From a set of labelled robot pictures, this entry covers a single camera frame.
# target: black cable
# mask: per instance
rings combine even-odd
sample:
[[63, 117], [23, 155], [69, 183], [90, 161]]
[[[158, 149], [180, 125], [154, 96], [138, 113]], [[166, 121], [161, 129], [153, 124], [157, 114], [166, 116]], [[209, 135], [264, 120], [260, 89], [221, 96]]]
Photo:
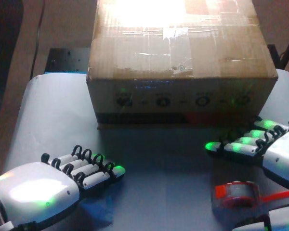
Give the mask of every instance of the black cable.
[[35, 52], [34, 52], [34, 57], [33, 57], [33, 62], [32, 62], [32, 67], [31, 67], [31, 74], [30, 74], [30, 80], [33, 78], [33, 70], [34, 70], [34, 65], [35, 65], [35, 60], [38, 55], [38, 50], [39, 50], [39, 31], [40, 31], [40, 26], [42, 24], [42, 19], [44, 16], [44, 10], [45, 10], [45, 0], [43, 0], [43, 6], [42, 6], [42, 12], [39, 17], [39, 25], [38, 25], [38, 31], [37, 31], [37, 41], [36, 41], [36, 46], [35, 46]]

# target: table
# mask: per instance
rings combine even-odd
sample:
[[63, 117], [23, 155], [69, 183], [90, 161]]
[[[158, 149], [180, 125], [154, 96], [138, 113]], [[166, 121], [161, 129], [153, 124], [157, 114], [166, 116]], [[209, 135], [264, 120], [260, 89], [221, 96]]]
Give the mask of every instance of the table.
[[[260, 116], [287, 124], [289, 72], [279, 79]], [[27, 85], [4, 170], [71, 153], [76, 144], [126, 168], [123, 180], [47, 230], [228, 231], [248, 213], [214, 215], [214, 185], [253, 180], [264, 194], [284, 190], [261, 169], [211, 159], [204, 149], [218, 129], [97, 130], [84, 74], [50, 73]], [[289, 203], [263, 206], [258, 213]]]

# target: floor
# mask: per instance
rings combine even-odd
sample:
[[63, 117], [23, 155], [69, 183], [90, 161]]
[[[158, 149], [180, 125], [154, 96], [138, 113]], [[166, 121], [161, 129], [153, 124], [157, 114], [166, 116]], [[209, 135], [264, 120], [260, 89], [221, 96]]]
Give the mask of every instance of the floor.
[[[289, 0], [253, 0], [264, 38], [279, 53], [289, 43]], [[0, 173], [29, 81], [42, 0], [23, 0], [24, 15], [6, 82], [0, 90]], [[46, 0], [34, 76], [43, 74], [50, 47], [90, 47], [96, 0]]]

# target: robotic finger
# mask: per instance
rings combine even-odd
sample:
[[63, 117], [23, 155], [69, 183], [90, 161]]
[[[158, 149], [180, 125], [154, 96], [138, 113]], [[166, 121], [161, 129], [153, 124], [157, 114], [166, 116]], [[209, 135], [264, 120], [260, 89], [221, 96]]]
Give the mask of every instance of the robotic finger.
[[289, 125], [257, 117], [244, 131], [231, 130], [219, 142], [209, 142], [212, 157], [261, 167], [265, 175], [289, 189]]
[[109, 161], [104, 164], [102, 155], [81, 151], [77, 145], [72, 154], [52, 161], [48, 154], [43, 154], [41, 162], [22, 165], [1, 175], [0, 231], [43, 230], [71, 213], [91, 190], [124, 176], [123, 167]]

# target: red strap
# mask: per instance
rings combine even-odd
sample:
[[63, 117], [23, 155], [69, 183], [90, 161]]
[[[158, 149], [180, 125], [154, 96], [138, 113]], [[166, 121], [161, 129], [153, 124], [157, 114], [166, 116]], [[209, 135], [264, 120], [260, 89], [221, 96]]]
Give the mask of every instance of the red strap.
[[266, 203], [266, 202], [270, 202], [270, 201], [285, 199], [288, 197], [289, 197], [289, 191], [278, 192], [278, 193], [263, 197], [262, 201], [264, 203]]

